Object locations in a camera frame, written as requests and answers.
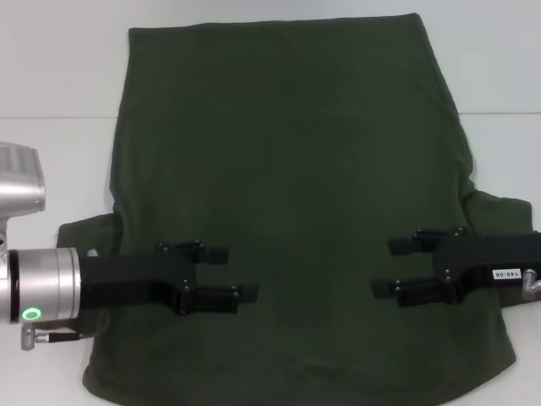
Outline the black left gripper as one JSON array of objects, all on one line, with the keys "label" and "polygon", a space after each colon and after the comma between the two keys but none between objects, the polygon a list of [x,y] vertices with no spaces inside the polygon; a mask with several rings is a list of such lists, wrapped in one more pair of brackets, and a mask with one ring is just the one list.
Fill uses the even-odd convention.
[{"label": "black left gripper", "polygon": [[226,265],[229,248],[199,240],[158,243],[156,253],[79,259],[82,305],[176,305],[176,312],[237,313],[255,303],[257,283],[196,286],[195,264]]}]

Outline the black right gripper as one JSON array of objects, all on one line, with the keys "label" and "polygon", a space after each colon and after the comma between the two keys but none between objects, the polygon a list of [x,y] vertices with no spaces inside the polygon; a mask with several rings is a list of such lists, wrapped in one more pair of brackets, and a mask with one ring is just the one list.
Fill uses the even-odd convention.
[{"label": "black right gripper", "polygon": [[411,236],[389,239],[392,255],[434,251],[435,278],[371,279],[374,297],[410,307],[460,304],[472,291],[487,287],[519,286],[527,301],[540,294],[539,233],[504,237],[464,233],[468,228],[420,228]]}]

